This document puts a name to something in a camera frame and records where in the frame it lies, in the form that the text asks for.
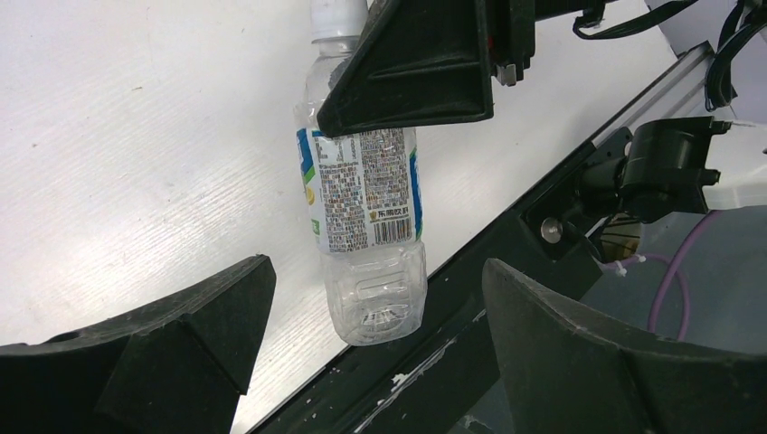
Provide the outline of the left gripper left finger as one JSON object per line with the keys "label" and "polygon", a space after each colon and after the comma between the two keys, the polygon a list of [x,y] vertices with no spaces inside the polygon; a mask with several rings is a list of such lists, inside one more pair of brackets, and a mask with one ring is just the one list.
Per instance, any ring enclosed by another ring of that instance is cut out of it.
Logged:
{"label": "left gripper left finger", "polygon": [[227,433],[275,292],[258,255],[172,295],[1,349],[4,433]]}

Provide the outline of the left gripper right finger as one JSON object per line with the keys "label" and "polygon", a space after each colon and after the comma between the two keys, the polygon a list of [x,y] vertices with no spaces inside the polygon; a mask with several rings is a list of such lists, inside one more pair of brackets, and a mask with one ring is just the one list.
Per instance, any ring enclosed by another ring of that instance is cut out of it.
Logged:
{"label": "left gripper right finger", "polygon": [[623,323],[489,259],[483,297],[517,433],[763,433],[766,358]]}

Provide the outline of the crushed clear bottle white cap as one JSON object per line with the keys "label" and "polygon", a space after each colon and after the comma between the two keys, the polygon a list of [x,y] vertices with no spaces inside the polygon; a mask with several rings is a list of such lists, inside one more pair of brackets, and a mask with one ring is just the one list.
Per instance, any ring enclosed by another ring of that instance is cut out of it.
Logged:
{"label": "crushed clear bottle white cap", "polygon": [[295,107],[300,171],[338,336],[353,346],[421,326],[428,277],[413,128],[331,137],[318,114],[359,43],[364,1],[313,1],[318,56]]}

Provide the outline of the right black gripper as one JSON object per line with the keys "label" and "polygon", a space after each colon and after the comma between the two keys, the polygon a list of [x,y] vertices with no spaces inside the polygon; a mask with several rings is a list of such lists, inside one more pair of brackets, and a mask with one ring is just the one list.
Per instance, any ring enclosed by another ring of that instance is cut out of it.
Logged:
{"label": "right black gripper", "polygon": [[[504,86],[524,78],[535,55],[535,23],[580,12],[572,31],[607,41],[643,33],[691,7],[667,1],[596,33],[606,1],[403,0],[372,3],[358,48],[317,114],[321,131],[339,137],[364,131],[478,122],[494,114],[493,75]],[[713,112],[736,97],[732,62],[766,30],[764,1],[737,1],[724,20],[705,76]]]}

